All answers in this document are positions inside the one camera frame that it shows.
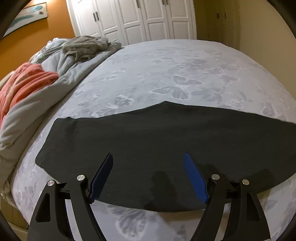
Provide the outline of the dark grey sweatpants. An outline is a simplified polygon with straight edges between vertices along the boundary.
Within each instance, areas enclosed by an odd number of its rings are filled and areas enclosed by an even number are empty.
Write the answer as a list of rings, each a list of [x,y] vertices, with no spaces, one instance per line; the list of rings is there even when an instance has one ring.
[[[183,157],[212,165],[230,181],[247,179],[260,193],[295,173],[295,124],[223,108],[162,102],[100,118],[54,121],[36,164],[59,182],[114,166],[99,200],[159,212],[204,207]]]

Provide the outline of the light grey duvet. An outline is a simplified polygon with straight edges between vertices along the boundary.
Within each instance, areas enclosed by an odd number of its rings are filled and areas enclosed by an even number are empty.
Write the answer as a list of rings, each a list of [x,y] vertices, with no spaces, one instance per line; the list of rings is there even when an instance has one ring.
[[[121,46],[100,37],[55,39],[8,78],[1,89],[1,196],[10,205],[16,167],[53,108]]]

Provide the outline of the coral pink blanket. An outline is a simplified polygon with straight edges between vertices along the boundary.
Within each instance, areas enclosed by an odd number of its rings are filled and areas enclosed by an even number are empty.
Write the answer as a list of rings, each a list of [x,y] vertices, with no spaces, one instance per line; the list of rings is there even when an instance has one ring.
[[[1,123],[9,110],[30,94],[53,84],[59,74],[45,71],[41,64],[23,63],[1,89]]]

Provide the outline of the white pillow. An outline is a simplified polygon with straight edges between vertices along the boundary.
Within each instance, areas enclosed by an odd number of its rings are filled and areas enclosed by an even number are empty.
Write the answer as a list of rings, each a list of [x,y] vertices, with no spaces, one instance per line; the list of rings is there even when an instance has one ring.
[[[14,71],[11,71],[0,81],[0,90],[3,88],[3,86],[6,84],[6,82],[9,80],[9,78],[11,77],[11,75],[13,73],[14,73]]]

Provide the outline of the butterfly pattern bed sheet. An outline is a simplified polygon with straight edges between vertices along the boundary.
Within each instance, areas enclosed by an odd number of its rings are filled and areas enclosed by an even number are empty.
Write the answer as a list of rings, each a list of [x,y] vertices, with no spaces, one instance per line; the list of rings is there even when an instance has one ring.
[[[99,118],[163,101],[261,114],[295,123],[295,100],[264,67],[221,43],[159,40],[124,47],[96,67],[59,102],[27,145],[11,193],[30,223],[47,181],[35,159],[57,118]],[[258,195],[271,240],[295,214],[295,174]],[[92,210],[108,240],[190,240],[202,210],[157,213],[95,201]]]

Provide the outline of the grey crumpled garment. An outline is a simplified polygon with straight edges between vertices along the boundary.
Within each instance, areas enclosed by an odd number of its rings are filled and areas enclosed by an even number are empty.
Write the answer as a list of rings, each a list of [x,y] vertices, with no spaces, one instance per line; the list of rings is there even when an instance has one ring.
[[[67,56],[74,57],[75,62],[92,59],[97,53],[108,48],[105,37],[79,36],[68,40],[62,47]]]

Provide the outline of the beige side door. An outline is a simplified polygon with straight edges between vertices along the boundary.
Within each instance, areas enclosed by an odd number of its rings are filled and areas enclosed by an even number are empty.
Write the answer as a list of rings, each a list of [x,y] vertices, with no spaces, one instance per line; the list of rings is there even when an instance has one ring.
[[[240,48],[239,1],[205,1],[208,40]]]

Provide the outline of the feather wall picture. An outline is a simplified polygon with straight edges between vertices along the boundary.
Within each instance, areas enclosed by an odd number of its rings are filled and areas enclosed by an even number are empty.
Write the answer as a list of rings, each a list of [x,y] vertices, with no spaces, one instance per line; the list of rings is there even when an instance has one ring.
[[[46,2],[23,8],[4,33],[4,37],[23,26],[46,18],[48,18]]]

